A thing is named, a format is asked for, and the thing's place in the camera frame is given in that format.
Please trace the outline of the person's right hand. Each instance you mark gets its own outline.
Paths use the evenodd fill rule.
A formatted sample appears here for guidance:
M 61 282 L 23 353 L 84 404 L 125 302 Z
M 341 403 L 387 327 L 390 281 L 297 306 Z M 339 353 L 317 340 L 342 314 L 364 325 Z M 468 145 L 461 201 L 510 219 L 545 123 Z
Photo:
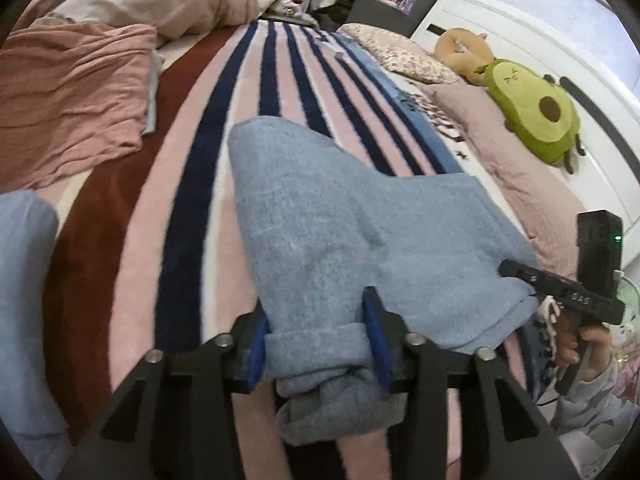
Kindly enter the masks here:
M 581 342 L 592 344 L 591 356 L 582 372 L 583 382 L 592 382 L 602 375 L 612 361 L 612 334 L 602 324 L 590 324 L 579 327 L 577 333 L 570 328 L 570 320 L 563 307 L 548 297 L 542 304 L 546 320 L 553 327 L 554 358 L 553 362 L 561 370 L 571 365 L 579 365 L 582 357 L 578 346 Z

